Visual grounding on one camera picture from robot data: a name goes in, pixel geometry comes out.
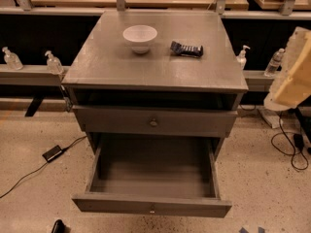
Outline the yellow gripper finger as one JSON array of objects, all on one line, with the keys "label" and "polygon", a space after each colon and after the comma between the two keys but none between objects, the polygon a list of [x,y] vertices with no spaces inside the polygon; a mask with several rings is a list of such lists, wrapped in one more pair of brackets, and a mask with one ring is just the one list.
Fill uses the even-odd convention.
[{"label": "yellow gripper finger", "polygon": [[285,76],[274,94],[277,104],[297,107],[311,95],[311,43],[287,50]]}]

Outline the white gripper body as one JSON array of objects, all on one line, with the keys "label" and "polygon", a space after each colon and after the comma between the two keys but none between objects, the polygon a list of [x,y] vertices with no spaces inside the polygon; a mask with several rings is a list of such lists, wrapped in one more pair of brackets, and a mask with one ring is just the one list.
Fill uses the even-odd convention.
[{"label": "white gripper body", "polygon": [[263,105],[271,111],[295,109],[311,95],[311,31],[297,27],[289,38],[282,59]]}]

